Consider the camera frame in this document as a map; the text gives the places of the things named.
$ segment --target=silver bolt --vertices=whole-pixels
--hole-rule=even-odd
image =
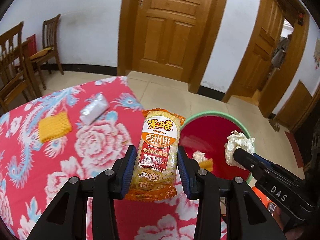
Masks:
[[[106,174],[107,176],[111,176],[112,174],[114,174],[115,172],[113,171],[113,169],[108,169],[104,172],[104,174]]]
[[[235,177],[235,182],[241,184],[243,179],[241,177]]]
[[[75,184],[77,181],[78,181],[78,178],[77,178],[77,177],[72,177],[72,178],[69,180],[69,182],[70,182],[71,184]]]
[[[207,170],[205,170],[205,169],[199,169],[199,171],[198,171],[198,174],[199,175],[202,175],[202,176],[204,176],[204,175],[207,175]]]

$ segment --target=yellow sponge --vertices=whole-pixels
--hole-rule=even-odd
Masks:
[[[72,131],[66,112],[39,121],[39,139],[42,143],[60,138]]]
[[[199,166],[201,169],[206,169],[207,171],[213,171],[213,161],[212,159],[203,161],[203,162],[199,162]]]

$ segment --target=snack package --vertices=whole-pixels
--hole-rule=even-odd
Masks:
[[[129,192],[130,200],[155,201],[175,196],[180,127],[185,118],[155,108],[143,111],[138,155]]]

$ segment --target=chair cushion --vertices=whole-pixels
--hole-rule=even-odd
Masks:
[[[45,56],[50,50],[52,50],[52,47],[48,47],[48,48],[42,49],[41,51],[38,51],[36,54],[33,54],[33,55],[30,57],[30,60],[34,60],[34,59],[36,59],[36,58],[43,57],[43,56]]]

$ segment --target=red floral tablecloth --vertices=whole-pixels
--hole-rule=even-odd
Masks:
[[[79,120],[80,110],[98,94],[110,108],[92,125]],[[31,229],[56,193],[72,176],[88,179],[122,158],[140,141],[142,106],[126,77],[113,77],[54,92],[0,117],[0,216],[20,240]],[[40,119],[66,111],[72,132],[42,144]],[[193,239],[198,201],[183,193],[159,202],[115,201],[121,240]],[[87,239],[92,239],[91,205],[87,208]],[[226,225],[221,222],[221,238]]]

